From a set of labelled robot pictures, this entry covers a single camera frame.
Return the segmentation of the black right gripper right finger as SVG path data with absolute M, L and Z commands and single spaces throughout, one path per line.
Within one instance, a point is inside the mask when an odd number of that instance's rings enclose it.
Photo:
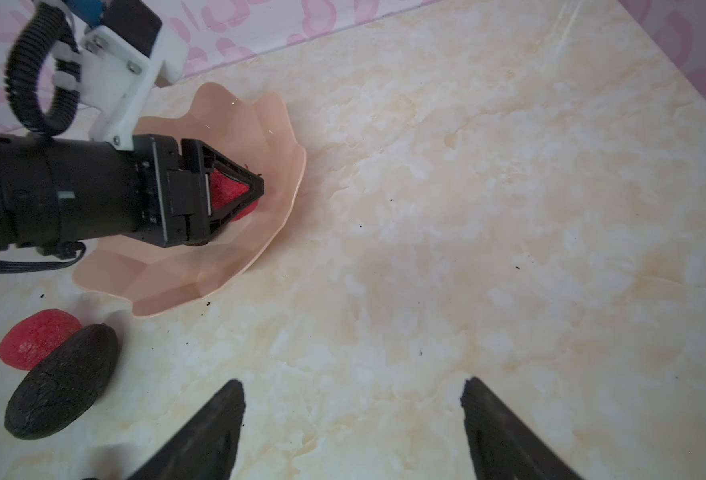
M 461 406 L 478 479 L 581 478 L 479 378 L 466 381 Z

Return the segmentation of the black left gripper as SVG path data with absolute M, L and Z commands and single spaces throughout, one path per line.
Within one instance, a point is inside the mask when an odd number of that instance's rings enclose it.
M 199 140 L 181 142 L 170 136 L 133 137 L 140 180 L 140 224 L 129 236 L 161 248 L 198 245 L 217 236 L 240 213 L 265 193 L 264 179 Z M 247 184 L 250 192 L 221 210 L 212 208 L 210 175 L 219 170 Z

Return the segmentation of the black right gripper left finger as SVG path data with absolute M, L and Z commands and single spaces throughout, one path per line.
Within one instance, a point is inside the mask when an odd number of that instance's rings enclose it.
M 227 382 L 133 479 L 229 479 L 246 411 L 243 384 Z

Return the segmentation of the dark fake avocado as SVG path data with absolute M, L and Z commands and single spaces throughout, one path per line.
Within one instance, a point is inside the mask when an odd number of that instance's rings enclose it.
M 111 326 L 77 331 L 22 380 L 7 404 L 5 429 L 18 439 L 37 440 L 68 427 L 106 391 L 119 352 Z

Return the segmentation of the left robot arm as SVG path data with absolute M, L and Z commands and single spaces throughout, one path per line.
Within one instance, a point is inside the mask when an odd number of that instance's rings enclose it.
M 6 65 L 27 135 L 0 135 L 0 273 L 72 265 L 114 235 L 205 244 L 263 196 L 261 176 L 200 140 L 135 133 L 187 56 L 140 1 L 37 3 Z

